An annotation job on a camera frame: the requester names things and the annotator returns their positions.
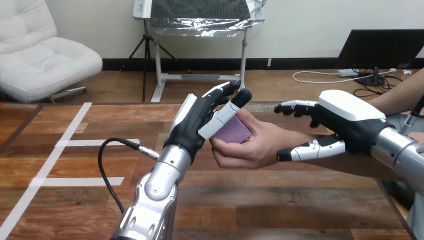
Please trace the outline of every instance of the tape line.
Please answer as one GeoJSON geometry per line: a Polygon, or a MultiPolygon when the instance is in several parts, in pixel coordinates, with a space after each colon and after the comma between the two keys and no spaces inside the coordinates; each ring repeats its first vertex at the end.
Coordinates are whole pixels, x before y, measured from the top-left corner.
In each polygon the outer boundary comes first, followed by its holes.
{"type": "MultiPolygon", "coordinates": [[[[112,186],[120,186],[124,180],[123,176],[108,177],[107,178],[112,186]]],[[[106,186],[102,177],[78,177],[78,178],[36,178],[34,177],[29,184],[30,186],[43,186],[43,187],[94,187],[106,186]]]]}
{"type": "MultiPolygon", "coordinates": [[[[129,141],[139,144],[139,139],[128,139],[129,141]]],[[[97,139],[97,140],[68,140],[68,141],[58,141],[55,147],[86,147],[86,146],[101,146],[106,139],[97,139]]],[[[108,146],[120,146],[123,145],[120,142],[113,141],[107,144],[108,146]]]]}
{"type": "MultiPolygon", "coordinates": [[[[71,139],[72,135],[74,134],[75,130],[78,128],[78,125],[80,125],[81,121],[83,120],[84,116],[90,109],[91,105],[92,105],[91,102],[86,102],[82,105],[81,109],[73,118],[72,122],[69,124],[66,131],[63,133],[62,137],[60,138],[60,141],[64,142],[64,141],[69,141],[71,139]]],[[[45,179],[47,175],[49,175],[50,171],[52,170],[56,161],[59,159],[59,156],[63,152],[64,148],[65,148],[64,146],[54,147],[53,151],[50,153],[50,155],[48,156],[47,160],[45,161],[44,165],[41,167],[41,169],[39,170],[35,178],[45,179]]],[[[13,228],[15,227],[16,223],[19,221],[22,214],[24,214],[25,210],[27,209],[28,205],[30,205],[31,201],[33,200],[34,196],[36,195],[39,189],[40,189],[39,185],[28,186],[26,191],[23,193],[22,197],[14,206],[13,210],[9,213],[9,216],[7,216],[6,220],[1,225],[0,239],[6,239],[9,236],[9,234],[12,232],[13,228]]]]}

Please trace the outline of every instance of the white armchair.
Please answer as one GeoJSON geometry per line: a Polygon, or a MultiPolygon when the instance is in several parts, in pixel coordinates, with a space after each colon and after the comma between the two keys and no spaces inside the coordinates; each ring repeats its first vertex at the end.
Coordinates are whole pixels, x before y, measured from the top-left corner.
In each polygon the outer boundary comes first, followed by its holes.
{"type": "Polygon", "coordinates": [[[102,58],[57,35],[45,0],[0,0],[0,93],[32,102],[85,90],[54,94],[99,73],[102,58]]]}

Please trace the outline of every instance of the robotic fingertip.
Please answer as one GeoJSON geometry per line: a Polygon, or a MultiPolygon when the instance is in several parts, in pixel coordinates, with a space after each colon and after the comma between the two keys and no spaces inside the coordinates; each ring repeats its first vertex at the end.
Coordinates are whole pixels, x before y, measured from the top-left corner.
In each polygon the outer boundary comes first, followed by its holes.
{"type": "Polygon", "coordinates": [[[294,113],[294,117],[295,118],[300,118],[300,117],[302,117],[303,116],[303,114],[302,113],[299,113],[299,112],[295,112],[294,113]]]}

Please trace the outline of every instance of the tripod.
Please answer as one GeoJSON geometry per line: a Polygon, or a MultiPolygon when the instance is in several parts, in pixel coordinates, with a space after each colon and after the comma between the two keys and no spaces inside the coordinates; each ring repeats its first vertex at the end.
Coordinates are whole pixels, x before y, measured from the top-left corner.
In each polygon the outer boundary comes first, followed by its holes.
{"type": "MultiPolygon", "coordinates": [[[[149,30],[147,27],[146,19],[143,19],[144,24],[144,34],[141,41],[138,43],[137,47],[135,47],[134,51],[132,51],[131,55],[128,57],[128,65],[130,64],[131,60],[133,59],[134,54],[137,52],[139,47],[142,45],[142,43],[145,41],[144,44],[144,67],[143,67],[143,103],[146,100],[146,78],[147,78],[147,72],[148,72],[148,62],[152,62],[152,58],[150,55],[150,41],[154,41],[153,37],[149,35],[149,30]]],[[[174,62],[177,62],[177,59],[168,51],[166,50],[162,45],[159,44],[160,49],[162,49],[168,56],[172,58],[174,62]]],[[[124,71],[125,64],[122,65],[120,71],[124,71]]]]}

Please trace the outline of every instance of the human hand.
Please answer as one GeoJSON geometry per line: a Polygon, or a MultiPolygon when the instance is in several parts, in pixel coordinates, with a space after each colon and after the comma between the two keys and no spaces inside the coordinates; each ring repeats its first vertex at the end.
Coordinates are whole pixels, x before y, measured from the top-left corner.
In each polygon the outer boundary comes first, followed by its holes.
{"type": "Polygon", "coordinates": [[[272,123],[257,120],[241,109],[238,119],[249,129],[251,136],[243,143],[226,143],[216,137],[209,139],[212,153],[221,168],[258,169],[278,163],[277,151],[291,148],[315,138],[311,135],[282,129],[272,123]]]}

